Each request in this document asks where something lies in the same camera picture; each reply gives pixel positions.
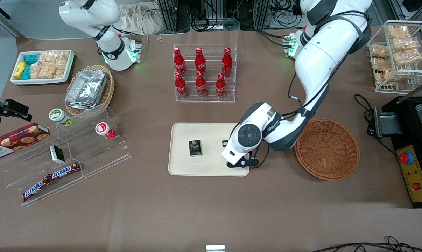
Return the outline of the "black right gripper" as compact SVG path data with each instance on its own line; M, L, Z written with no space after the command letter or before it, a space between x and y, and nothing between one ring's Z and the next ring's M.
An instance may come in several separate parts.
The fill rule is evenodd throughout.
M29 107L12 99L0 102L0 123L3 117L16 117L27 122L31 122L33 118L29 113Z

